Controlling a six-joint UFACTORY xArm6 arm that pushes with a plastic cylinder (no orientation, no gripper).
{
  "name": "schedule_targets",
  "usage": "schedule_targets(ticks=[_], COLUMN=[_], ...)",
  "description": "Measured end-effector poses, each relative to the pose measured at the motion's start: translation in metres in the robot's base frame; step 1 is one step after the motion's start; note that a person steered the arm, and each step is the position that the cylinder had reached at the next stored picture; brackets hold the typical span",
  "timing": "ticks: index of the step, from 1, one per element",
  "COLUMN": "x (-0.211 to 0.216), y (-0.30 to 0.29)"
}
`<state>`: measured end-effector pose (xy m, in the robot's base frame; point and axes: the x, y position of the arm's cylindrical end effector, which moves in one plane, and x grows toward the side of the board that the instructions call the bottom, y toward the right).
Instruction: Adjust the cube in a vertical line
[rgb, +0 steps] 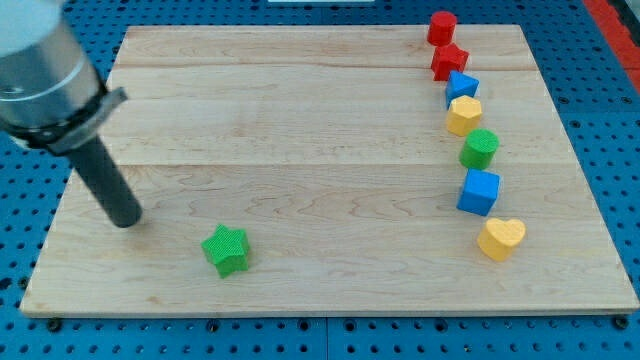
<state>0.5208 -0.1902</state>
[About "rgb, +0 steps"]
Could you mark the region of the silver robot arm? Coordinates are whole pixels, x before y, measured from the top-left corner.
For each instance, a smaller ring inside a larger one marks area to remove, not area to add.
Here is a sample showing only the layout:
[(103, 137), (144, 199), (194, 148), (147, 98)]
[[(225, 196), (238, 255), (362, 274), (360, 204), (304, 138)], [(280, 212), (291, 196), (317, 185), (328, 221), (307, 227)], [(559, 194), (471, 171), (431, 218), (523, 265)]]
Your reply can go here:
[(58, 1), (1, 0), (1, 129), (56, 155), (98, 137), (123, 102), (76, 39)]

